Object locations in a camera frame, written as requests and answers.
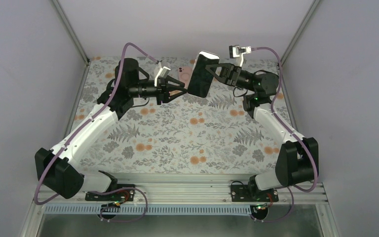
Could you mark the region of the black phone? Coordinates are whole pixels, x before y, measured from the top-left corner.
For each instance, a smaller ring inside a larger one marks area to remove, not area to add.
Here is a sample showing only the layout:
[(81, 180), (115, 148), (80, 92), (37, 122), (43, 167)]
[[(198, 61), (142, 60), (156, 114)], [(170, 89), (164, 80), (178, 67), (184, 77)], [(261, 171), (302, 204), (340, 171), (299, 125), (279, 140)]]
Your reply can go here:
[(196, 97), (206, 98), (213, 81), (213, 74), (206, 66), (219, 63), (219, 56), (207, 51), (200, 51), (194, 63), (187, 93)]

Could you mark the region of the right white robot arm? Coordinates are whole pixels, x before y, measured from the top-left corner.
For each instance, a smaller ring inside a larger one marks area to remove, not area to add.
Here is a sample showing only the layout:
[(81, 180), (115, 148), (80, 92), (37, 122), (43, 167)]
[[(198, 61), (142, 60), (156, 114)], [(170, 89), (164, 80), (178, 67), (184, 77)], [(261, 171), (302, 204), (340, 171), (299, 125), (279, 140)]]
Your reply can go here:
[(205, 69), (223, 84), (252, 92), (243, 96), (244, 110), (281, 146), (274, 170), (250, 178), (249, 198), (260, 201), (269, 189), (297, 187), (305, 181), (313, 184), (301, 191), (311, 192), (319, 175), (318, 143), (314, 138), (306, 138), (295, 131), (276, 112), (271, 97), (277, 94), (279, 76), (265, 70), (251, 73), (231, 63), (210, 64)]

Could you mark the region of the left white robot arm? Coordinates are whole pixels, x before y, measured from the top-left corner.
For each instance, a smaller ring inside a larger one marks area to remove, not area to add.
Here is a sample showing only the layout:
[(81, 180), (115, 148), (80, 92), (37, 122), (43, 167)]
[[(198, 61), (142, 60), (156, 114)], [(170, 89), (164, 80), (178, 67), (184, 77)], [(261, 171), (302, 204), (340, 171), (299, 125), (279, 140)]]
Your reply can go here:
[(120, 60), (106, 90), (88, 116), (61, 142), (35, 154), (38, 180), (63, 198), (79, 192), (98, 193), (106, 200), (117, 195), (117, 179), (105, 171), (84, 174), (78, 171), (84, 153), (109, 127), (134, 106), (135, 98), (155, 98), (159, 105), (186, 94), (185, 83), (169, 76), (170, 68), (158, 62), (155, 78), (136, 59)]

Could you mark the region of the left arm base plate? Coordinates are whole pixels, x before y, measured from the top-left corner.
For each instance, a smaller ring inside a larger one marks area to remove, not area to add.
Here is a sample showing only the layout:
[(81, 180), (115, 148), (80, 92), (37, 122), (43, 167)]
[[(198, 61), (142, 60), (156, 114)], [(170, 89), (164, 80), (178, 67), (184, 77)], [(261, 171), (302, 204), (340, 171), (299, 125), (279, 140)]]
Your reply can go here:
[(106, 193), (109, 194), (97, 194), (86, 193), (86, 201), (108, 201), (108, 202), (127, 202), (134, 199), (134, 184), (116, 184), (110, 187)]

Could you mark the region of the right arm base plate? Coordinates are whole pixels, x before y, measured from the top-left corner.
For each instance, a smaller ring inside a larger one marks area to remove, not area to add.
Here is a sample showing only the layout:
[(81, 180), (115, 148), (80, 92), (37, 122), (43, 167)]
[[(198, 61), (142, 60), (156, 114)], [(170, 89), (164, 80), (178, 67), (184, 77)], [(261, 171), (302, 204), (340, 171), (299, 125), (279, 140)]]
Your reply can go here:
[(276, 189), (260, 190), (254, 181), (247, 184), (233, 181), (230, 184), (232, 202), (278, 202)]

